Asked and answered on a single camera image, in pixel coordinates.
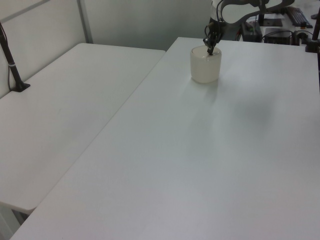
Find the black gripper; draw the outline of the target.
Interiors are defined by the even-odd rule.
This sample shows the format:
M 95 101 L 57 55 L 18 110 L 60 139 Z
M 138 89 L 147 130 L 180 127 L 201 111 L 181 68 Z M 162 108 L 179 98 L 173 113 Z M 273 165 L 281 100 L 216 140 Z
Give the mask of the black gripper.
M 204 44 L 207 47 L 207 52 L 212 56 L 215 46 L 220 42 L 225 34 L 227 25 L 225 23 L 209 23 L 204 28 L 205 38 Z

